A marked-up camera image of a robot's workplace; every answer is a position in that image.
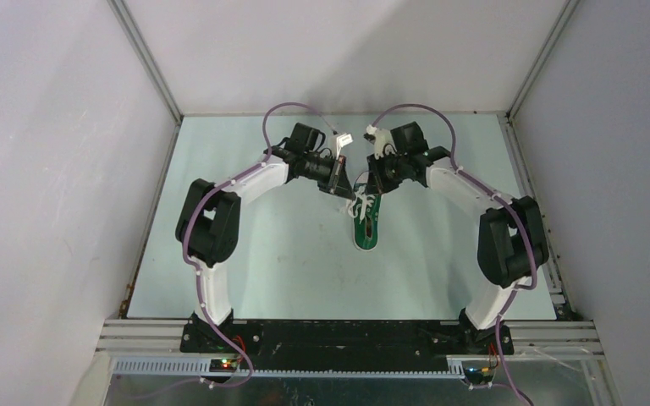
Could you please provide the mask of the white shoelace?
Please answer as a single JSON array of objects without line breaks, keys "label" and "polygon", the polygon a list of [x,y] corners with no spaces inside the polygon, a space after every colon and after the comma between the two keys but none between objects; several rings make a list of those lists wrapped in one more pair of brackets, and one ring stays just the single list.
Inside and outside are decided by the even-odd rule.
[{"label": "white shoelace", "polygon": [[359,224],[365,220],[367,213],[379,204],[380,196],[368,194],[365,184],[356,184],[354,191],[355,198],[347,203],[345,211],[355,224]]}]

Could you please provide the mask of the green canvas sneaker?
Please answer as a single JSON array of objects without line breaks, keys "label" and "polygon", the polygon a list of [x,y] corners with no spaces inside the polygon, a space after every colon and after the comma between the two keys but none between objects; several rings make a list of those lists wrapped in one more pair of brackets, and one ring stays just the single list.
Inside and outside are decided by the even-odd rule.
[{"label": "green canvas sneaker", "polygon": [[[368,172],[361,173],[355,180],[355,184],[365,184],[367,182]],[[375,209],[368,212],[365,220],[359,224],[355,224],[353,220],[353,239],[355,246],[359,250],[371,251],[377,246],[378,242],[378,221],[379,212],[381,207],[382,196],[380,196],[379,204]]]}]

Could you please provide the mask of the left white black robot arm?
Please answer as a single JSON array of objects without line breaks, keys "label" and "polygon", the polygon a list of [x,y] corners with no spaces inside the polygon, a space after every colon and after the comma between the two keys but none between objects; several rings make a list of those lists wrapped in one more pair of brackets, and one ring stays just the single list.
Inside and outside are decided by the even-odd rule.
[{"label": "left white black robot arm", "polygon": [[351,134],[327,137],[297,123],[290,136],[269,145],[262,158],[243,172],[220,184],[201,178],[191,183],[175,237],[182,245],[185,263],[195,269],[195,313],[208,322],[201,341],[211,351],[223,352],[234,341],[233,328],[224,323],[233,311],[225,267],[239,241],[241,209],[297,178],[315,182],[325,194],[354,199],[341,153],[351,141]]}]

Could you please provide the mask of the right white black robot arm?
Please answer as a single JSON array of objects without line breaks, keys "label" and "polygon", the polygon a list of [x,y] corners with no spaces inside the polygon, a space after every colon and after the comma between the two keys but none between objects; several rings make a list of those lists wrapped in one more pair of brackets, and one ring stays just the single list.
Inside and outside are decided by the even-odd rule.
[{"label": "right white black robot arm", "polygon": [[485,281],[460,311],[453,332],[434,332],[436,348],[487,354],[504,338],[502,320],[515,294],[537,286],[537,269],[549,258],[538,203],[515,198],[469,174],[442,146],[431,148],[418,123],[395,129],[369,125],[366,192],[384,195],[413,181],[444,195],[478,221],[476,260]]}]

